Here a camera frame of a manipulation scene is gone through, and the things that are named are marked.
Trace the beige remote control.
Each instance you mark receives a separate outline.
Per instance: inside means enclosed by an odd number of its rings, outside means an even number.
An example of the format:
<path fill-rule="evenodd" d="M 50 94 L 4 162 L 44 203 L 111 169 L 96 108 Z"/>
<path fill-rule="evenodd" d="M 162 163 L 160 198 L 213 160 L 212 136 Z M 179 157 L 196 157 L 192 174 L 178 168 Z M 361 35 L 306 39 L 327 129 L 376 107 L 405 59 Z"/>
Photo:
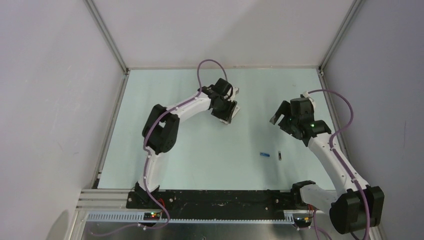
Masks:
<path fill-rule="evenodd" d="M 235 107 L 234 107 L 234 109 L 233 109 L 233 111 L 232 111 L 232 114 L 231 114 L 231 120 L 233 120 L 234 119 L 234 117 L 237 115 L 237 113 L 240 111 L 240 107 L 238 106 L 238 105 L 236 105 Z"/>

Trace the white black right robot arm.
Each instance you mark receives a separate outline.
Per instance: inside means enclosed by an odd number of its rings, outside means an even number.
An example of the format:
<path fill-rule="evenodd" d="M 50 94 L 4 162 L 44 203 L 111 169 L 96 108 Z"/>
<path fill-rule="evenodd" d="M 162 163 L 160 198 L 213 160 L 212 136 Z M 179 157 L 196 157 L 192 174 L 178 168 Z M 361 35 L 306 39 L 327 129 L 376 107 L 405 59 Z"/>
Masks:
<path fill-rule="evenodd" d="M 309 97 L 284 100 L 270 122 L 303 142 L 320 161 L 334 185 L 331 193 L 312 180 L 294 183 L 291 204 L 297 209 L 311 205 L 329 215 L 340 234 L 369 230 L 381 223 L 385 195 L 379 186 L 360 176 L 340 147 L 324 120 L 315 119 L 315 107 Z"/>

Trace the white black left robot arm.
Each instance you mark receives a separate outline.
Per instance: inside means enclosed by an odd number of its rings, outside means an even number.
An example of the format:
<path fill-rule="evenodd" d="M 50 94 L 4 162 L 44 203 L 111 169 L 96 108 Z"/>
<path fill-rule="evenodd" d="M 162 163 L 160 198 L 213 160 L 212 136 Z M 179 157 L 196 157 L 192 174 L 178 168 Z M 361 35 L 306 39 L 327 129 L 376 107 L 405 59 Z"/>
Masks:
<path fill-rule="evenodd" d="M 239 112 L 235 97 L 238 87 L 223 78 L 215 84 L 201 85 L 194 95 L 170 105 L 153 106 L 142 129 L 143 150 L 146 152 L 142 174 L 135 184 L 138 201 L 145 208 L 153 208 L 158 202 L 158 190 L 168 165 L 168 153 L 175 146 L 180 124 L 206 111 L 224 124 L 230 124 Z"/>

